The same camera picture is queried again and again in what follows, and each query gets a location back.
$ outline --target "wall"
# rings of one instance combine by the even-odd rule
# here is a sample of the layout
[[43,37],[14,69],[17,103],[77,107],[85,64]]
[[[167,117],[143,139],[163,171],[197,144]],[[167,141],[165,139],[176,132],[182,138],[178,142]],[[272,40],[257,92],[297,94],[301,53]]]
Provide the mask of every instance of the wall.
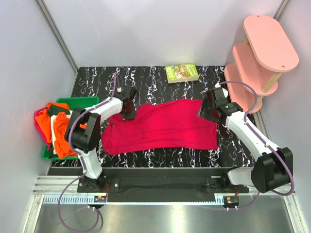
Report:
[[67,97],[75,74],[34,0],[2,1],[0,31],[0,231],[17,233],[48,165],[34,111]]
[[295,0],[280,23],[299,55],[299,65],[283,74],[277,91],[263,99],[262,113],[270,135],[294,153],[294,180],[304,218],[311,230],[310,129],[311,121],[311,2]]
[[45,0],[79,67],[226,65],[251,14],[281,0]]

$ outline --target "marble tabletop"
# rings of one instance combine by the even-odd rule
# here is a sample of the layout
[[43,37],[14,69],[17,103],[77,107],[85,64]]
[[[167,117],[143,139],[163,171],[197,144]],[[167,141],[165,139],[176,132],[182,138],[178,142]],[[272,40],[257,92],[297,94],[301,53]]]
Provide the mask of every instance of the marble tabletop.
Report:
[[[110,96],[113,73],[119,74],[121,85],[135,86],[138,108],[144,103],[159,104],[178,99],[202,99],[208,89],[225,81],[224,67],[199,66],[199,80],[186,83],[167,83],[165,67],[81,67],[74,84],[72,97],[98,96],[100,101]],[[103,131],[108,121],[101,125]],[[158,148],[111,156],[99,142],[97,154],[102,167],[232,167],[253,166],[254,159],[240,139],[223,124],[217,128],[217,150],[188,148]],[[56,161],[54,167],[80,167],[78,160]]]

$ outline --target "book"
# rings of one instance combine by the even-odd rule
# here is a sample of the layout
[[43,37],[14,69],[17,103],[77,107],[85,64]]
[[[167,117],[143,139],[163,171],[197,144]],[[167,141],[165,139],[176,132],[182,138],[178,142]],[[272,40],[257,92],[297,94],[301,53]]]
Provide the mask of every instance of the book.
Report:
[[188,82],[199,80],[195,64],[183,64],[165,67],[168,83]]

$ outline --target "green basket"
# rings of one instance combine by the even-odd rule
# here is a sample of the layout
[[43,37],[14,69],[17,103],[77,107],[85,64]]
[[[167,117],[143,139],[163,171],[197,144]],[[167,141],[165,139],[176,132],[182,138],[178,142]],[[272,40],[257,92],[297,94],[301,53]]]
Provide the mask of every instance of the green basket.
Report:
[[[99,98],[97,96],[93,97],[71,97],[71,98],[59,98],[56,103],[66,103],[68,104],[70,109],[74,109],[76,107],[80,108],[87,108],[91,107],[95,104],[99,103]],[[44,160],[72,160],[72,159],[78,159],[77,156],[70,156],[66,157],[64,159],[60,159],[59,157],[53,157],[49,158],[53,155],[53,150],[48,151],[47,145],[44,145],[43,151],[42,151],[42,159]]]

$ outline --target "reflective floor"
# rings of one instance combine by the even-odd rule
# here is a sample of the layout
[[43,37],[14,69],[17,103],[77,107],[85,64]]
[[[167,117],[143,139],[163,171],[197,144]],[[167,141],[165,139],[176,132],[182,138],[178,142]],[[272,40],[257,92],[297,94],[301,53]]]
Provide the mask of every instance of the reflective floor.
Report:
[[[241,197],[241,206],[251,201]],[[81,205],[62,205],[63,218],[70,216]],[[240,211],[219,211],[218,206],[129,206],[106,205],[100,209],[104,224],[92,232],[100,233],[293,233],[284,199],[279,196],[260,196],[254,206]],[[85,209],[66,223],[76,230],[91,227],[96,214]],[[44,204],[41,208],[36,233],[70,232],[61,224],[57,205]]]

